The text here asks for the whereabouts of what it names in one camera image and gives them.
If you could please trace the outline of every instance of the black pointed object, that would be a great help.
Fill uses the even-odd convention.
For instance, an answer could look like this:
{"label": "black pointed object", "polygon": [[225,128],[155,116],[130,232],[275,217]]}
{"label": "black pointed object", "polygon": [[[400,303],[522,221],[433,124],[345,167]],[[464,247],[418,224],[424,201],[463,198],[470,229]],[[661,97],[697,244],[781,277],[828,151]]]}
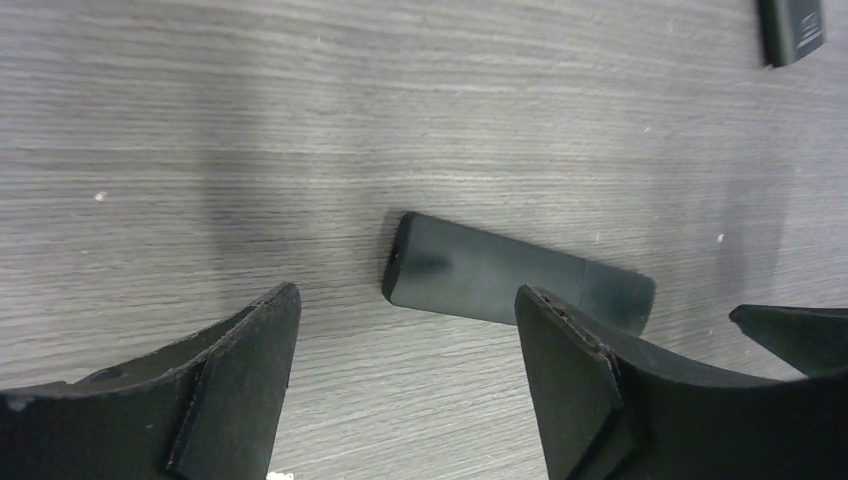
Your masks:
{"label": "black pointed object", "polygon": [[77,383],[0,391],[0,479],[264,479],[299,321],[283,284]]}
{"label": "black pointed object", "polygon": [[848,368],[792,382],[669,352],[522,287],[516,315],[551,479],[848,478]]}
{"label": "black pointed object", "polygon": [[399,307],[515,325],[513,300],[538,285],[638,335],[656,285],[584,258],[408,212],[395,235],[383,296]]}
{"label": "black pointed object", "polygon": [[848,309],[740,305],[730,319],[805,375],[848,364]]}

